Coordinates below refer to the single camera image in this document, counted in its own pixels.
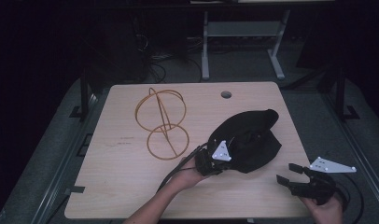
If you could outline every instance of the gray floor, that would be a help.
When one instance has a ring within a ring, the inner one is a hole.
[[[295,66],[301,52],[302,42],[284,42],[278,54],[286,74],[277,80],[267,56],[270,43],[262,43],[251,50],[240,49],[223,54],[210,54],[209,82],[227,81],[274,81],[285,86],[311,72]],[[200,64],[201,54],[192,53],[191,59]],[[197,82],[199,68],[194,62],[168,60],[162,63],[167,72],[166,83]],[[367,106],[360,90],[346,81],[345,104],[352,105],[360,119],[346,123],[337,120],[330,107],[330,97],[316,91],[319,77],[305,83],[295,91],[282,91],[283,97],[309,160],[321,156],[328,160],[354,165],[356,174],[350,177],[358,185],[364,197],[364,211],[359,223],[379,223],[379,198],[372,184],[370,173],[358,159],[361,150],[379,178],[379,120]],[[145,83],[153,83],[149,77]],[[91,113],[84,122],[69,118],[74,106],[80,105],[79,82],[73,84],[65,95],[53,120],[41,139],[37,149],[17,186],[12,191],[6,206],[5,217],[0,223],[120,223],[122,220],[70,220],[64,217],[64,198],[77,178],[83,157],[77,151],[87,133],[92,133],[103,109],[108,89],[91,101]],[[356,187],[343,175],[333,176],[347,187],[351,203],[344,213],[344,223],[352,223],[359,214],[360,195]],[[309,217],[295,219],[256,219],[256,223],[313,223]],[[238,220],[235,223],[246,223]]]

